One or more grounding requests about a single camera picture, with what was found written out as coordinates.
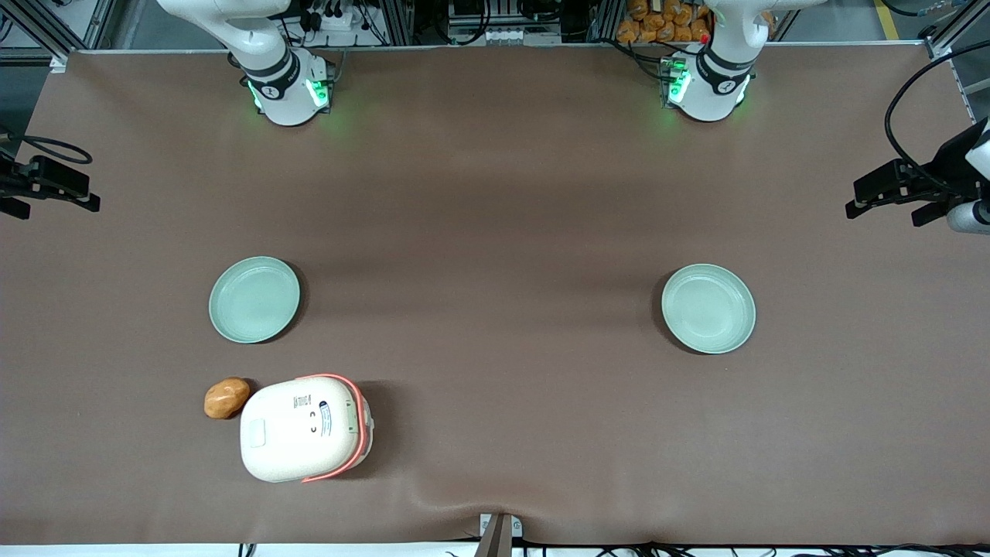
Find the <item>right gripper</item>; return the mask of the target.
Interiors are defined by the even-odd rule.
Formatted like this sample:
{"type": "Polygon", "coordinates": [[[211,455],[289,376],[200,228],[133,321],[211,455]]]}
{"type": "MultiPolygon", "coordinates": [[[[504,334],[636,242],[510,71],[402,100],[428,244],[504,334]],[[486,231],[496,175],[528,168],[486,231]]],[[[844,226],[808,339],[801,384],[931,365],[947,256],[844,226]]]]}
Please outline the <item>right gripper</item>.
{"type": "Polygon", "coordinates": [[[0,211],[19,220],[28,220],[31,206],[15,196],[33,200],[61,200],[90,212],[98,212],[101,198],[90,190],[87,174],[70,168],[49,156],[33,156],[27,173],[14,159],[1,152],[0,211]]]}

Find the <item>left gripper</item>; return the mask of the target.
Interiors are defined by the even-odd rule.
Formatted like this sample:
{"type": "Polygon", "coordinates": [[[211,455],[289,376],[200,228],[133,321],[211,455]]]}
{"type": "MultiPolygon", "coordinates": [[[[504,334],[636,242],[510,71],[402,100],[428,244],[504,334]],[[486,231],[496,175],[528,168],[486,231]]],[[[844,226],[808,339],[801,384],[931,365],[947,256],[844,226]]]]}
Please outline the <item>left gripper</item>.
{"type": "Polygon", "coordinates": [[[938,148],[931,168],[947,184],[944,200],[940,188],[902,159],[894,159],[853,181],[846,218],[855,219],[880,206],[927,202],[912,212],[914,227],[944,220],[955,232],[988,235],[988,137],[985,117],[938,148]]]}

